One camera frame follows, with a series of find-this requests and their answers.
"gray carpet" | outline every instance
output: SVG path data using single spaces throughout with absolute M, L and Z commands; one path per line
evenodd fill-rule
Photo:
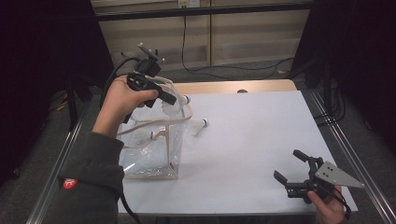
M 243 63 L 233 65 L 243 66 L 245 68 L 258 68 L 274 63 L 275 62 Z M 286 61 L 278 67 L 278 70 L 287 71 L 290 65 L 291 60 Z M 210 68 L 201 70 L 199 73 L 210 73 L 227 78 L 193 75 L 185 70 L 161 72 L 160 76 L 170 78 L 174 80 L 174 82 L 223 81 L 228 79 L 251 80 L 262 79 L 269 76 L 269 78 L 277 79 L 285 76 L 279 73 L 272 75 L 272 72 L 273 69 L 240 70 L 235 68 Z M 304 76 L 295 78 L 294 82 L 298 90 L 302 91 L 312 114 L 314 116 L 318 115 L 320 112 L 312 99 L 311 91 L 321 91 L 321 87 L 319 86 L 315 90 L 307 90 L 304 85 Z M 80 131 L 81 135 L 75 143 L 76 148 L 78 148 L 78 145 L 80 145 L 80 142 L 83 140 L 83 133 L 90 130 L 94 123 L 95 115 L 98 112 L 100 91 L 92 89 L 92 92 L 94 92 L 95 95 L 90 103 L 88 117 L 84 120 L 82 125 Z M 59 94 L 62 93 L 56 93 L 53 97 L 56 98 Z M 61 100 L 62 98 L 54 100 L 51 108 L 56 107 Z M 84 104 L 78 99 L 78 108 L 82 108 L 83 105 Z M 394 188 L 394 182 L 392 182 L 392 180 L 396 179 L 396 172 L 394 172 L 396 170 L 395 155 L 389 151 L 382 141 L 381 136 L 370 131 L 366 127 L 365 120 L 361 116 L 360 111 L 349 102 L 348 99 L 346 99 L 346 115 L 338 123 L 349 140 L 349 143 L 357 151 L 365 168 L 388 198 L 389 203 L 393 207 L 396 207 L 396 188 Z M 64 141 L 69 134 L 68 128 L 69 117 L 67 107 L 61 111 L 53 110 L 49 114 L 47 123 L 39 138 L 36 139 L 34 147 L 20 167 L 20 177 L 9 180 L 0 189 L 0 223 L 26 223 L 35 206 L 36 200 L 40 196 L 41 190 L 45 187 L 52 167 L 58 160 Z M 327 126 L 320 126 L 319 129 L 338 166 L 342 167 L 349 174 L 355 174 L 337 141 L 334 139 L 330 129 Z M 364 189 L 350 189 L 350 191 L 360 211 L 352 216 L 349 223 L 384 223 Z M 239 218 L 240 217 L 227 219 L 227 222 L 240 223 Z M 193 220 L 194 218 L 171 218 L 170 223 L 192 223 Z M 209 219 L 206 219 L 206 217 L 201 217 L 195 220 L 194 223 L 209 223 L 208 220 Z M 120 217 L 120 223 L 127 223 L 128 221 L 128 217 Z M 144 223 L 155 223 L 156 218 L 144 217 L 144 221 Z

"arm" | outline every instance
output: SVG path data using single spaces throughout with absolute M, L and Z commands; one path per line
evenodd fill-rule
M 125 77 L 110 86 L 92 132 L 78 154 L 68 159 L 59 174 L 60 190 L 48 223 L 116 223 L 122 194 L 123 171 L 119 166 L 123 143 L 115 139 L 126 115 L 156 91 L 132 91 Z
M 340 186 L 335 186 L 335 188 L 341 192 Z M 338 191 L 334 190 L 334 194 L 341 197 Z M 320 224 L 347 223 L 344 206 L 340 202 L 334 198 L 330 198 L 329 201 L 323 202 L 314 191 L 309 191 L 308 197 L 317 207 L 317 219 Z

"white tabletop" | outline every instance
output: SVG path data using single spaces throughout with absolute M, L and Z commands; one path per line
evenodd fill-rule
M 336 164 L 299 91 L 191 94 L 193 119 L 208 119 L 197 136 L 185 132 L 179 179 L 124 179 L 132 210 L 151 216 L 312 214 L 289 199 L 274 170 L 289 182 L 308 178 L 294 149 Z M 347 188 L 346 202 L 358 208 Z M 121 213 L 126 213 L 119 203 Z

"gray triangular piece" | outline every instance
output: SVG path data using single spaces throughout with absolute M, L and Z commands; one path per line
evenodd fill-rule
M 364 187 L 360 181 L 345 173 L 343 170 L 336 167 L 329 161 L 324 162 L 323 165 L 320 166 L 316 173 L 316 177 L 334 185 L 342 185 L 354 188 Z

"wall outlet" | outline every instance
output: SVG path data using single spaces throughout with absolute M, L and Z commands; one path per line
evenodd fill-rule
M 178 7 L 189 7 L 189 0 L 178 0 Z
M 189 7 L 200 7 L 200 0 L 190 0 Z

